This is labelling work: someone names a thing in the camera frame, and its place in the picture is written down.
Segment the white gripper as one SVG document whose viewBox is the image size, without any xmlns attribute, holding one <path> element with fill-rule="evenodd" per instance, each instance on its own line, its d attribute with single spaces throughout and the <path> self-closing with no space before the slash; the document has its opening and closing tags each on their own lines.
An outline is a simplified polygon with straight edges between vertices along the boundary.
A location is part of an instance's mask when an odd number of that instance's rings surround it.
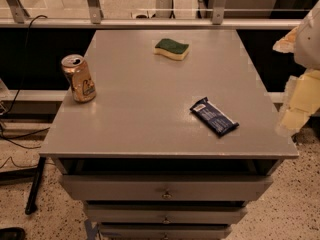
<svg viewBox="0 0 320 240">
<path fill-rule="evenodd" d="M 290 76 L 285 86 L 276 132 L 282 136 L 293 136 L 320 109 L 320 0 L 298 28 L 293 28 L 275 42 L 273 50 L 294 52 L 297 64 L 311 68 L 300 77 Z"/>
</svg>

